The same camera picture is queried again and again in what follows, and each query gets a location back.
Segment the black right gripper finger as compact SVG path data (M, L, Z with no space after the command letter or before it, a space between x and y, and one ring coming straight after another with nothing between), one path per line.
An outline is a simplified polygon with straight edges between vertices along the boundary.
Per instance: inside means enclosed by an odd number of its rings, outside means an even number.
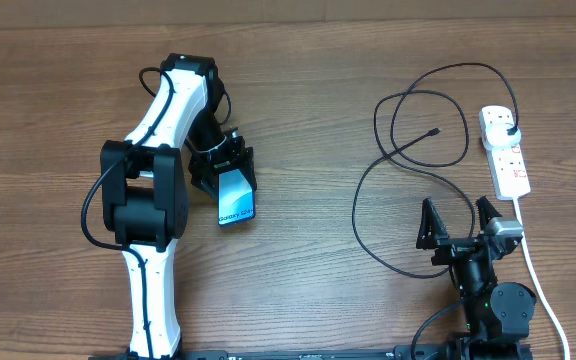
M436 249L448 243L449 234L439 212L431 198L422 202L422 213L416 248L423 250Z
M493 218L501 217L501 214L492 205L492 203L487 199L486 196L482 196L476 200L480 230L483 231L489 222Z

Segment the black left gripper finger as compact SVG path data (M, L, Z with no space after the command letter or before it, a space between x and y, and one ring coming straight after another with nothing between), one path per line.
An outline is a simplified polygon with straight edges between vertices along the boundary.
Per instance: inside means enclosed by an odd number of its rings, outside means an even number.
M218 179L212 173L210 168L200 167L190 169L191 184L199 190L211 196L214 200L219 197L218 194Z
M254 150L252 147L246 148L245 177L253 191L257 190L257 181L254 170Z

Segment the Samsung Galaxy smartphone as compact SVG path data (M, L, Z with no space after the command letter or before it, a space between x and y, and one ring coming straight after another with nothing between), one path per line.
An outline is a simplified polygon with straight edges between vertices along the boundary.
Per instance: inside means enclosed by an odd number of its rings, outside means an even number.
M229 226L255 217L254 190L239 169L219 175L218 224Z

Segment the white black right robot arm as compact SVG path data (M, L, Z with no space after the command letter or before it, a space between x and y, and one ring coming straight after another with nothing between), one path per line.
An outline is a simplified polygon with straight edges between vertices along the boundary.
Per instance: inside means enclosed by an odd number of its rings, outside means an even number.
M476 201L480 231L476 236L452 238L432 200L422 202L416 247L432 250L431 262L453 271L460 299L428 318L408 345L390 350L261 352L239 354L239 359L348 360L348 359L530 359L528 345L535 293L517 282L500 283L493 262L510 255L522 242L523 226L503 217L485 197ZM435 320L463 308L467 330L453 333L440 344L421 344L423 331Z

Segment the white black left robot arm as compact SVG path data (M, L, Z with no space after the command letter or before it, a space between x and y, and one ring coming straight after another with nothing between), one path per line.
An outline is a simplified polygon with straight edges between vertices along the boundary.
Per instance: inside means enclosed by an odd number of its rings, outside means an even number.
M139 125L100 152L110 249L129 274L132 337L124 359L179 359L182 328L175 308L174 256L187 226L188 185L214 198L218 223L254 218L254 151L215 113L229 98L211 57L170 54L156 67L160 87Z

